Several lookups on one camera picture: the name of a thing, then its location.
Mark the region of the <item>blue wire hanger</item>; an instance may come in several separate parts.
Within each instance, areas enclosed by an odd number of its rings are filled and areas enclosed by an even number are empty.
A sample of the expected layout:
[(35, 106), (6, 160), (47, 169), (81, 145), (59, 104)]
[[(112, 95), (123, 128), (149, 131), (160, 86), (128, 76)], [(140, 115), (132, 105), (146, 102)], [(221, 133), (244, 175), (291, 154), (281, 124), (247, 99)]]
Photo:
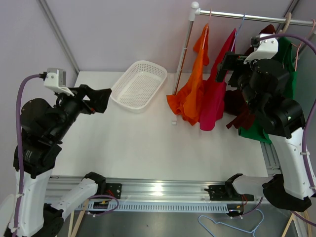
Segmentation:
[(243, 14), (241, 23), (240, 23), (238, 29), (237, 29), (236, 32), (235, 32), (234, 41), (233, 41), (232, 48), (231, 48), (231, 51), (232, 51), (232, 52), (235, 52), (235, 50), (236, 50), (236, 40), (237, 40), (237, 36), (238, 36), (238, 34), (239, 34), (239, 32), (240, 32), (242, 26), (243, 26), (244, 21), (245, 21), (245, 13)]

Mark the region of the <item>pink t shirt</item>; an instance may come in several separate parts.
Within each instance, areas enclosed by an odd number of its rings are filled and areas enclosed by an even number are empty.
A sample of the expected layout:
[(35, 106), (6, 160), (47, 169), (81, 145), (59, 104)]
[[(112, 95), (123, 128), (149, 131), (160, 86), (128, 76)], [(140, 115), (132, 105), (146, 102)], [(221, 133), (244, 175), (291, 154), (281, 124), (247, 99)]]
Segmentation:
[(226, 82), (217, 82), (216, 76), (218, 65), (222, 63), (224, 56), (229, 51), (235, 51), (235, 38), (237, 30), (233, 29), (231, 34), (225, 41), (219, 55), (217, 56), (210, 77), (205, 82), (204, 97), (201, 105), (199, 117), (200, 129), (203, 131), (211, 131), (215, 127), (216, 121), (220, 120), (224, 114), (224, 96), (226, 93)]

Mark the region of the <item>maroon t shirt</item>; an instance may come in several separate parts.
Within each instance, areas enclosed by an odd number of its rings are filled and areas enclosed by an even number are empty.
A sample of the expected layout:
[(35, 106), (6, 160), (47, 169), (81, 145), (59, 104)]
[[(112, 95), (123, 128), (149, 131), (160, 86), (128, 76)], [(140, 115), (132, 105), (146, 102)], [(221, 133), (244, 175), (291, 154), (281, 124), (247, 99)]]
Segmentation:
[(240, 90), (228, 90), (224, 97), (224, 112), (236, 116), (226, 127), (234, 126), (236, 129), (248, 130), (254, 123), (255, 116), (249, 113), (249, 109)]

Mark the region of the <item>green t shirt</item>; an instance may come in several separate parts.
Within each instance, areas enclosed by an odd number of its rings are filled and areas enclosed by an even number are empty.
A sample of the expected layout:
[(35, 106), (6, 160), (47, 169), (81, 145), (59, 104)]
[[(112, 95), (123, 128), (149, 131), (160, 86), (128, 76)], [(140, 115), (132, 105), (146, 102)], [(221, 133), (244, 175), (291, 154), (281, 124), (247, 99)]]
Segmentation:
[[(295, 96), (297, 72), (294, 66), (294, 56), (292, 52), (292, 42), (286, 37), (280, 37), (278, 40), (278, 52), (273, 57), (276, 63), (274, 69), (277, 70), (277, 76), (280, 80), (280, 94), (289, 99)], [(264, 131), (259, 121), (255, 119), (249, 129), (240, 127), (238, 129), (239, 136), (251, 140), (256, 140), (266, 144), (272, 144), (269, 135)]]

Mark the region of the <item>orange t shirt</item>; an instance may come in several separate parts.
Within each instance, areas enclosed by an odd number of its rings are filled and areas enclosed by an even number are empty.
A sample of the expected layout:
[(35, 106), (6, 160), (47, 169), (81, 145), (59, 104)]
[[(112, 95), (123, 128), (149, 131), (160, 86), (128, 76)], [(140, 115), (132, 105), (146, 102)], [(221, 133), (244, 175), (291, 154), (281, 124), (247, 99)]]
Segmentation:
[(196, 41), (193, 50), (197, 53), (193, 64), (192, 73), (187, 83), (176, 95), (167, 95), (167, 102), (175, 115), (181, 115), (182, 119), (190, 125), (199, 121), (202, 99), (204, 97), (203, 67), (209, 65), (208, 57), (209, 24), (203, 28), (201, 36)]

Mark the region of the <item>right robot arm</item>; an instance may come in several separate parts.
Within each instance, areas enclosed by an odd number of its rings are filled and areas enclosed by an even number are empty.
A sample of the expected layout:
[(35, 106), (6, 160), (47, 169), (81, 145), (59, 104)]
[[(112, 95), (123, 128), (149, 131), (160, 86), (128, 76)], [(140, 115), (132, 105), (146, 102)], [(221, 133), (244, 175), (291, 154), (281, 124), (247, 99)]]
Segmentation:
[(225, 195), (237, 199), (243, 194), (266, 198), (274, 207), (304, 212), (314, 196), (310, 188), (299, 148), (306, 127), (303, 110), (298, 102), (283, 95), (290, 73), (275, 59), (254, 59), (227, 52), (218, 65), (217, 82), (223, 82), (228, 71), (233, 74), (231, 87), (237, 88), (249, 109), (269, 135), (277, 153), (281, 174), (272, 177), (250, 177), (235, 174), (225, 182)]

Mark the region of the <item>beige wooden hanger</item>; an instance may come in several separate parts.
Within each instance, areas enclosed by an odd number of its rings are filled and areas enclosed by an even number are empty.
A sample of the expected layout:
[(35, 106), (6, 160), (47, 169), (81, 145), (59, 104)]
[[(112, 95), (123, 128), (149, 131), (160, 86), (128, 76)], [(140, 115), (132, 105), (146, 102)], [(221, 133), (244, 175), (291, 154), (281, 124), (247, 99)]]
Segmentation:
[(290, 21), (291, 21), (291, 18), (292, 18), (292, 13), (291, 12), (288, 12), (286, 15), (285, 15), (285, 23), (284, 23), (284, 26), (283, 28), (279, 31), (279, 33), (286, 33), (289, 25), (290, 25)]

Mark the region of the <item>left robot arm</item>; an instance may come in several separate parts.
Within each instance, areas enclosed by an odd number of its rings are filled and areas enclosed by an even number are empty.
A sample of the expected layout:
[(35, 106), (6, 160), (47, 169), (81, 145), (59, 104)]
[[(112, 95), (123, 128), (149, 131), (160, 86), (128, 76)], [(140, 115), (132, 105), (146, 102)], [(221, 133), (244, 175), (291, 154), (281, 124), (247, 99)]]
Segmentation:
[(18, 145), (13, 162), (17, 195), (14, 213), (4, 228), (5, 237), (53, 237), (80, 204), (105, 195), (105, 177), (90, 172), (58, 201), (45, 202), (62, 139), (80, 114), (104, 113), (111, 92), (82, 84), (70, 93), (58, 94), (54, 106), (36, 98), (17, 107)]

